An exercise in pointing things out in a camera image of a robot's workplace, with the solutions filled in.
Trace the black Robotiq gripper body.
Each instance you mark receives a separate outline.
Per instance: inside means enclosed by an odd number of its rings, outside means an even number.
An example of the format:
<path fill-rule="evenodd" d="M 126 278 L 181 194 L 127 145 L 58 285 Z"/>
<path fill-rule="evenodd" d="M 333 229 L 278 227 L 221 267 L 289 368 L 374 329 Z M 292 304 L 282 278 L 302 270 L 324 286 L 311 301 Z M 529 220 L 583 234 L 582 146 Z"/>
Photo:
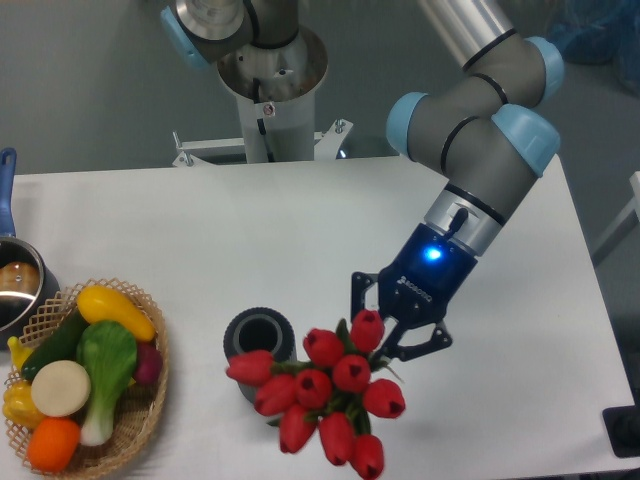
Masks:
<path fill-rule="evenodd" d="M 466 250 L 420 224 L 394 260 L 379 272 L 378 307 L 406 329 L 437 323 L 477 264 Z"/>

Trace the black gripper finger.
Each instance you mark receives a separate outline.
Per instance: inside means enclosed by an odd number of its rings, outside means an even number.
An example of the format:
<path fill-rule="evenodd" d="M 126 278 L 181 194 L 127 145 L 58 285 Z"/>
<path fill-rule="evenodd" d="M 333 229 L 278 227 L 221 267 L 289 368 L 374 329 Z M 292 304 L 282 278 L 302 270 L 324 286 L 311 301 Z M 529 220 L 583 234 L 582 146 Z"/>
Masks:
<path fill-rule="evenodd" d="M 430 323 L 413 329 L 396 322 L 374 353 L 374 360 L 409 362 L 452 345 L 453 339 L 443 322 Z"/>
<path fill-rule="evenodd" d="M 356 271 L 351 275 L 350 319 L 366 308 L 366 292 L 377 284 L 378 274 Z"/>

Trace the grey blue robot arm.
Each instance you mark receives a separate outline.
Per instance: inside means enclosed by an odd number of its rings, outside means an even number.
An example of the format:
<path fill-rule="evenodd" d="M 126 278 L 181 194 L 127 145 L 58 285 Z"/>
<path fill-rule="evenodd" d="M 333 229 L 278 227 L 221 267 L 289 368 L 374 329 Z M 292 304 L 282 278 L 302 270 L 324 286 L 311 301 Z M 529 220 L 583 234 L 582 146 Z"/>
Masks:
<path fill-rule="evenodd" d="M 564 78 L 553 44 L 521 37 L 493 1 L 425 1 L 422 9 L 465 78 L 438 96 L 402 96 L 387 118 L 390 146 L 447 183 L 389 266 L 352 277 L 352 312 L 376 288 L 380 316 L 395 321 L 371 353 L 376 366 L 450 345 L 450 300 L 560 146 L 535 112 Z M 318 158 L 314 96 L 328 59 L 296 2 L 173 1 L 161 22 L 182 58 L 215 66 L 235 96 L 248 162 Z"/>

